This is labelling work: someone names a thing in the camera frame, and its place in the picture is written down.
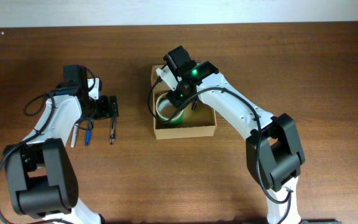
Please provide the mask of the blue clear ballpoint pen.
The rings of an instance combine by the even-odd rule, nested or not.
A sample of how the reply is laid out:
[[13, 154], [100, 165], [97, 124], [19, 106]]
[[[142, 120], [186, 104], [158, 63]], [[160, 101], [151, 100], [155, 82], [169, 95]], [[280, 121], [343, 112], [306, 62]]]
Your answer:
[[85, 146], [88, 147], [91, 140], [91, 132], [93, 129], [93, 122], [92, 120], [88, 121], [88, 128], [86, 129], [86, 136], [85, 136]]

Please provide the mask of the dark grey ballpoint pen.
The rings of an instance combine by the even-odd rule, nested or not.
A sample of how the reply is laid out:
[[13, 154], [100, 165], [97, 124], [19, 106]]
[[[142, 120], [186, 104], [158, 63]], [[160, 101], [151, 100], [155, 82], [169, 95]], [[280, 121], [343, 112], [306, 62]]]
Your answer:
[[116, 140], [116, 118], [111, 118], [111, 133], [109, 137], [110, 145], [113, 145], [115, 140]]

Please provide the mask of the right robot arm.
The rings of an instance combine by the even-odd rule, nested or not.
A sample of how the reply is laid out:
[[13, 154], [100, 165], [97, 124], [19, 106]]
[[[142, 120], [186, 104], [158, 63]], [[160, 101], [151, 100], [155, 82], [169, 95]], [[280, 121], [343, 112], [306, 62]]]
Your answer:
[[239, 93], [211, 62], [196, 63], [179, 46], [164, 56], [157, 75], [179, 111], [200, 101], [218, 112], [246, 142], [247, 168], [267, 199], [268, 223], [301, 223], [296, 186], [305, 155], [295, 121], [275, 116]]

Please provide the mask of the black cap white marker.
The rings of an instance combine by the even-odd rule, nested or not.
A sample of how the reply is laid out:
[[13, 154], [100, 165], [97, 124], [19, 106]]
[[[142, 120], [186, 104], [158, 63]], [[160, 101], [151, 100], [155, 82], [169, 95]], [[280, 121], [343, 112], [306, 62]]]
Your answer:
[[78, 125], [75, 124], [73, 126], [73, 131], [72, 131], [71, 144], [70, 144], [71, 147], [75, 147], [75, 145], [76, 145], [76, 140], [78, 137], [78, 130], [79, 130]]

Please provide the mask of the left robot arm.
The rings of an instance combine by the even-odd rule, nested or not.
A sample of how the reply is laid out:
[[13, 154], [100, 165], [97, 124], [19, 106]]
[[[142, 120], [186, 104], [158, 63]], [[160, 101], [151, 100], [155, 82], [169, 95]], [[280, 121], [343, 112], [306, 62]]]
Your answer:
[[101, 80], [82, 65], [66, 65], [64, 81], [40, 96], [35, 128], [21, 142], [6, 146], [0, 162], [14, 211], [36, 223], [104, 223], [79, 198], [78, 181], [65, 145], [83, 121], [115, 121], [115, 96], [100, 95]]

